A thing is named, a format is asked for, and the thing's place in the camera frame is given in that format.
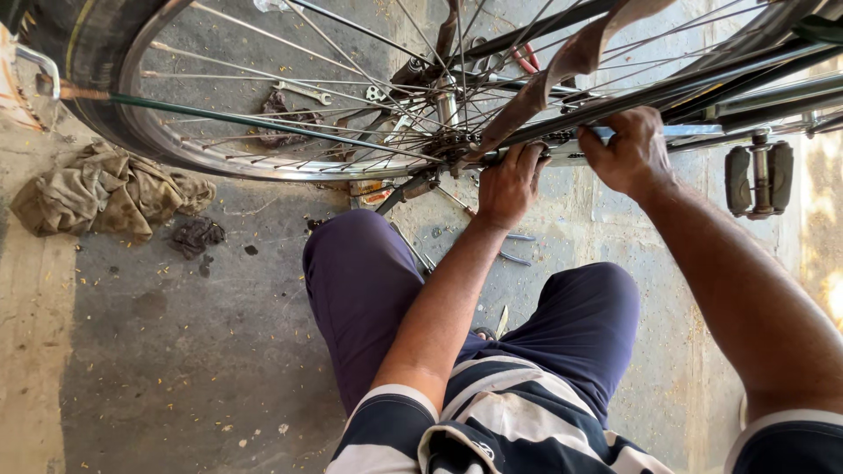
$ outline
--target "black and white striped shirt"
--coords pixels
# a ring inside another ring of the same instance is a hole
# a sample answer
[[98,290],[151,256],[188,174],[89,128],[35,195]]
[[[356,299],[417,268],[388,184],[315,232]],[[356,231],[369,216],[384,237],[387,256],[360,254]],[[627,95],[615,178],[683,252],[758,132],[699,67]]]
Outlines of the black and white striped shirt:
[[[843,472],[843,415],[791,410],[754,422],[726,472]],[[336,473],[670,472],[604,431],[567,382],[527,360],[465,361],[451,373],[441,417],[419,391],[383,385],[346,424]]]

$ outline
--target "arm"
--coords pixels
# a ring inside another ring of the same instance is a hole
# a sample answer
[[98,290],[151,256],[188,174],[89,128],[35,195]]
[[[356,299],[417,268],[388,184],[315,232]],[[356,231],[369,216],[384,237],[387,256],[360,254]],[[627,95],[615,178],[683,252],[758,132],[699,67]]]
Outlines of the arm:
[[372,388],[408,385],[442,411],[445,385],[465,342],[477,299],[507,232],[537,196],[542,145],[516,145],[481,174],[477,216],[436,266],[374,377]]
[[608,146],[579,127],[580,147],[662,235],[744,383],[749,420],[793,408],[843,413],[843,338],[830,319],[732,218],[674,176],[657,110],[608,124],[617,132]]

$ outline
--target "sandal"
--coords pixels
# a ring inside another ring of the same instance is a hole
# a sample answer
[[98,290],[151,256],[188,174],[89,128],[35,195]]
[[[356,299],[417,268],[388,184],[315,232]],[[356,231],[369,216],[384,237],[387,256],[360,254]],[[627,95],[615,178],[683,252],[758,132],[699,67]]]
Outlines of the sandal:
[[480,326],[474,329],[472,332],[474,332],[475,334],[482,334],[483,336],[486,336],[487,341],[497,341],[497,339],[495,338],[495,332],[489,329],[488,327]]

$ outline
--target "mechanic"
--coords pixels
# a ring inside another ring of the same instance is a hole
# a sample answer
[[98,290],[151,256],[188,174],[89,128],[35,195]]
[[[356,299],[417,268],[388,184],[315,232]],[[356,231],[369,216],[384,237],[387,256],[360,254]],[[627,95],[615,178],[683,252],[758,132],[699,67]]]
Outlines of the mechanic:
[[[606,123],[616,132],[607,146],[578,128],[589,164],[652,220],[744,383],[750,425],[726,472],[843,471],[843,337],[675,176],[657,110]],[[470,331],[495,255],[537,196],[541,149],[513,146],[482,172],[477,216],[425,284],[376,213],[314,231],[308,296],[349,415],[329,473],[669,471],[606,426],[638,324],[636,285],[620,267],[551,276],[535,313],[500,341]]]

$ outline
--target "foot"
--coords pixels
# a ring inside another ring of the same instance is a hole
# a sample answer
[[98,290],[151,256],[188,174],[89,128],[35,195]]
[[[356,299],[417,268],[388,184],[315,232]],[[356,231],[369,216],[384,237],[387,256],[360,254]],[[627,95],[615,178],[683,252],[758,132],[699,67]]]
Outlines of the foot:
[[474,333],[484,341],[496,341],[495,332],[488,327],[480,326],[474,329]]

